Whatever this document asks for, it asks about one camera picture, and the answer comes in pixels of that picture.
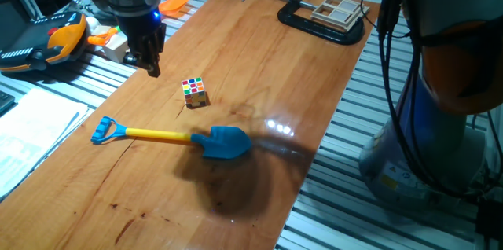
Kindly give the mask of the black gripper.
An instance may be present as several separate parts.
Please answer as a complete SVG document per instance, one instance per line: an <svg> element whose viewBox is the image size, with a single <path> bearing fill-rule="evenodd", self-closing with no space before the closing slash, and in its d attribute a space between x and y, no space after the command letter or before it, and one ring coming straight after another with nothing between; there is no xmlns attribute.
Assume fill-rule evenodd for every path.
<svg viewBox="0 0 503 250"><path fill-rule="evenodd" d="M150 77L160 76L160 53L163 52L166 24L161 20L158 10L152 10L135 17L117 16L121 31L127 36L130 49L122 62L131 66L139 66L148 72Z"/></svg>

